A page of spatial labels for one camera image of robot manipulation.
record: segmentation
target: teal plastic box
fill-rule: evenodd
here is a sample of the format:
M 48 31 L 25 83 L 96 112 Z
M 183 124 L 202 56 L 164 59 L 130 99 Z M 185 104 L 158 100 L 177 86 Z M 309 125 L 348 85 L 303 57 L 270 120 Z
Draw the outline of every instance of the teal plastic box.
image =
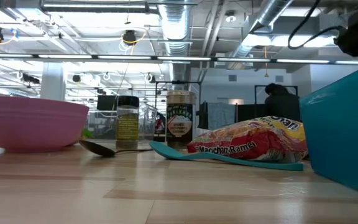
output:
M 313 170 L 358 190 L 358 71 L 300 105 Z

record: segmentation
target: jar label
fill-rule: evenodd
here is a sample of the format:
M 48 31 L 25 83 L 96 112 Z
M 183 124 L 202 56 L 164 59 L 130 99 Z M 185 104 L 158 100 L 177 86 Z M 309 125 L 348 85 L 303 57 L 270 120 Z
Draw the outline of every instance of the jar label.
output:
M 137 140 L 139 117 L 137 114 L 118 116 L 117 140 Z
M 193 105 L 174 104 L 167 106 L 167 139 L 190 142 L 193 138 Z

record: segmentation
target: maruchan ramen package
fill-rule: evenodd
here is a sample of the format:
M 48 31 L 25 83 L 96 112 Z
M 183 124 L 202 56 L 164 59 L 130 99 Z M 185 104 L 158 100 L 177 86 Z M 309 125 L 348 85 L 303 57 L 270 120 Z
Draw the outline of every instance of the maruchan ramen package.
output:
M 201 134 L 187 150 L 264 162 L 297 162 L 308 153 L 303 124 L 274 116 Z

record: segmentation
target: table surface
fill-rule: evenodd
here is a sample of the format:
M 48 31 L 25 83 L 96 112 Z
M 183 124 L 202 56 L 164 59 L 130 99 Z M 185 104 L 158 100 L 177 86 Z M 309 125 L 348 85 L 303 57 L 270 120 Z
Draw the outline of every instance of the table surface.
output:
M 0 223 L 358 224 L 358 192 L 313 173 L 168 161 L 153 151 L 100 158 L 81 146 L 0 149 Z

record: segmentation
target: green object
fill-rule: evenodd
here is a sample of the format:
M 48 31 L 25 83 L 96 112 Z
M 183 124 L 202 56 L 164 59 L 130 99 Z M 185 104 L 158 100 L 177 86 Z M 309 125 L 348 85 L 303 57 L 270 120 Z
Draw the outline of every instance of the green object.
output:
M 224 162 L 230 162 L 233 164 L 245 165 L 245 166 L 254 166 L 262 167 L 269 169 L 280 169 L 280 170 L 294 170 L 294 171 L 303 171 L 303 164 L 300 162 L 284 164 L 276 162 L 257 162 L 257 161 L 247 161 L 242 159 L 234 159 L 227 156 L 221 156 L 218 154 L 210 152 L 200 152 L 190 155 L 184 155 L 171 147 L 168 147 L 160 142 L 150 142 L 150 146 L 154 151 L 161 156 L 167 159 L 179 159 L 179 160 L 195 160 L 195 159 L 217 159 Z
M 81 132 L 81 138 L 93 138 L 93 135 L 88 129 L 84 128 Z

